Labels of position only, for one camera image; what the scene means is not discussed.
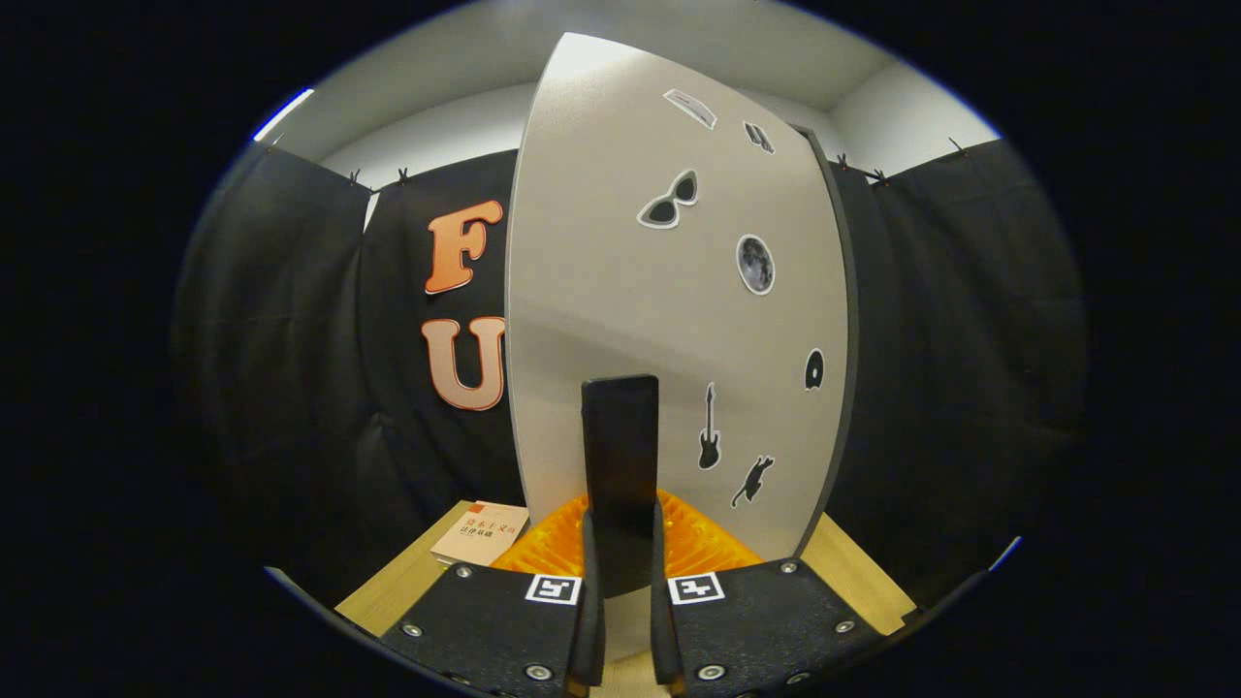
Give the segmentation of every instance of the white ceiling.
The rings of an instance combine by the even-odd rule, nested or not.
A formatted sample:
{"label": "white ceiling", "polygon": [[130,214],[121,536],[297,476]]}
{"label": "white ceiling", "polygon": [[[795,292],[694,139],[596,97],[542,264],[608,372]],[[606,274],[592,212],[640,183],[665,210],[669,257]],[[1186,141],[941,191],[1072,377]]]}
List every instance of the white ceiling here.
{"label": "white ceiling", "polygon": [[272,137],[321,160],[410,114],[535,82],[566,31],[676,61],[827,112],[894,58],[771,0],[482,0],[376,46],[315,86]]}

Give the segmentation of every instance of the sticker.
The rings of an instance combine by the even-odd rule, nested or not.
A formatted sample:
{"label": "sticker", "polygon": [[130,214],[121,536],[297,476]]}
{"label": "sticker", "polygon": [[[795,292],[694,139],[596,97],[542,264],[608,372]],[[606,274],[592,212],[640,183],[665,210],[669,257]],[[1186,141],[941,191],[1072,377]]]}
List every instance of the sticker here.
{"label": "sticker", "polygon": [[664,99],[680,107],[683,112],[697,119],[706,128],[715,130],[715,113],[706,108],[706,104],[685,94],[680,89],[669,89],[664,93]]}
{"label": "sticker", "polygon": [[724,587],[715,573],[674,576],[668,580],[668,591],[671,592],[674,606],[724,599]]}
{"label": "sticker", "polygon": [[577,591],[581,587],[582,578],[580,576],[536,574],[535,580],[530,582],[530,590],[526,591],[526,601],[576,606]]}
{"label": "sticker", "polygon": [[655,197],[638,212],[638,222],[656,230],[676,227],[681,220],[681,206],[697,202],[697,173],[685,170],[676,175],[668,193]]}
{"label": "sticker", "polygon": [[805,390],[807,392],[823,389],[823,351],[810,349],[810,355],[805,359]]}
{"label": "sticker", "polygon": [[712,430],[715,422],[715,381],[706,384],[706,428],[699,432],[699,468],[709,471],[720,462],[720,431]]}
{"label": "sticker", "polygon": [[741,123],[746,125],[746,135],[750,137],[751,143],[766,150],[767,154],[776,153],[776,148],[773,148],[772,142],[767,139],[767,132],[763,130],[763,127],[750,122]]}
{"label": "sticker", "polygon": [[462,384],[457,373],[457,335],[462,325],[457,320],[434,319],[422,323],[422,337],[427,340],[427,359],[431,365],[431,385],[436,394],[458,410],[482,412],[500,404],[504,396],[504,360],[500,338],[505,330],[504,318],[482,317],[469,323],[469,333],[478,340],[478,358],[482,379],[478,386]]}
{"label": "sticker", "polygon": [[776,260],[757,235],[742,235],[737,241],[737,273],[756,296],[767,296],[776,283]]}
{"label": "sticker", "polygon": [[750,474],[746,476],[746,483],[742,484],[741,489],[738,489],[732,497],[733,509],[737,508],[737,499],[740,499],[742,494],[746,496],[746,502],[753,503],[755,496],[758,494],[758,491],[763,487],[763,472],[774,465],[776,460],[771,456],[758,456],[755,465],[750,467]]}

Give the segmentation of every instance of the black metal plate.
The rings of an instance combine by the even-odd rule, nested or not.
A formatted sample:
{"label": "black metal plate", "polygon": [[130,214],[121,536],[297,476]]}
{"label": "black metal plate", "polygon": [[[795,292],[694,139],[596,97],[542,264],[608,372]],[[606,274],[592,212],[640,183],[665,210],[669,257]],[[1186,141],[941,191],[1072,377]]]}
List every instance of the black metal plate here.
{"label": "black metal plate", "polygon": [[568,661],[568,676],[583,686],[603,683],[604,627],[603,590],[599,585],[599,561],[594,551],[594,519],[589,509],[582,513],[582,563],[586,578],[577,605],[577,636]]}
{"label": "black metal plate", "polygon": [[664,576],[664,505],[655,499],[652,533],[654,544],[650,554],[650,655],[655,666],[655,681],[668,686],[681,676],[681,657],[676,650],[676,631],[673,630],[673,611]]}
{"label": "black metal plate", "polygon": [[582,438],[599,579],[603,597],[612,599],[650,584],[659,379],[635,375],[582,383]]}
{"label": "black metal plate", "polygon": [[[462,578],[459,568],[472,574]],[[468,681],[484,692],[560,697],[577,626],[573,606],[526,600],[535,575],[457,564],[383,633],[381,641],[427,668]],[[402,626],[422,630],[411,637]],[[534,681],[526,667],[542,664],[552,677]]]}
{"label": "black metal plate", "polygon": [[[781,571],[788,561],[797,569]],[[791,689],[789,677],[809,672],[807,683],[813,682],[882,640],[802,560],[726,570],[716,578],[724,599],[671,606],[690,698],[783,693]],[[853,630],[836,632],[843,621],[853,621]],[[725,667],[724,676],[700,679],[699,669],[709,664]]]}

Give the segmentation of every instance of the white wall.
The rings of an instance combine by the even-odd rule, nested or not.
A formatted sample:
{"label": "white wall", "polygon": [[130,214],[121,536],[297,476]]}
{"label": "white wall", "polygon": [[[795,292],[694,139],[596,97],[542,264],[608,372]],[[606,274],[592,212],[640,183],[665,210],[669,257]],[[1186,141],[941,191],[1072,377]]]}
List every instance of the white wall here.
{"label": "white wall", "polygon": [[[536,83],[517,84],[454,99],[411,114],[372,132],[325,158],[320,164],[343,175],[361,168],[357,181],[379,189],[408,175],[521,145],[521,132]],[[738,91],[788,123],[814,130],[829,158],[843,152],[836,129],[823,112],[804,104]]]}
{"label": "white wall", "polygon": [[850,165],[889,176],[954,152],[949,137],[962,148],[1000,138],[961,99],[901,62],[870,77],[828,118]]}

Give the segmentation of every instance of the guitar sticker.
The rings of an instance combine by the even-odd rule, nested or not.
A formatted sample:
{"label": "guitar sticker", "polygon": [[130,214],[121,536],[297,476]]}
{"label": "guitar sticker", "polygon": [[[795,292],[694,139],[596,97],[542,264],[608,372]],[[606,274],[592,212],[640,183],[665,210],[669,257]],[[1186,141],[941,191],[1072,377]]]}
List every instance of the guitar sticker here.
{"label": "guitar sticker", "polygon": [[823,389],[823,351],[812,349],[805,359],[805,391]]}
{"label": "guitar sticker", "polygon": [[699,468],[709,471],[720,462],[720,431],[712,430],[715,422],[715,381],[706,384],[706,428],[699,432]]}
{"label": "guitar sticker", "polygon": [[638,211],[638,222],[655,230],[668,230],[676,227],[681,220],[681,206],[692,206],[697,202],[697,173],[685,170],[673,179],[673,185],[661,196]]}
{"label": "guitar sticker", "polygon": [[763,487],[763,473],[767,471],[767,468],[774,465],[776,460],[772,458],[771,456],[758,456],[758,460],[755,461],[755,465],[750,467],[750,474],[746,476],[746,483],[742,484],[741,489],[738,489],[737,493],[732,497],[733,509],[737,508],[737,499],[740,499],[742,494],[746,496],[746,502],[753,503],[755,496],[758,494],[758,491],[762,489]]}

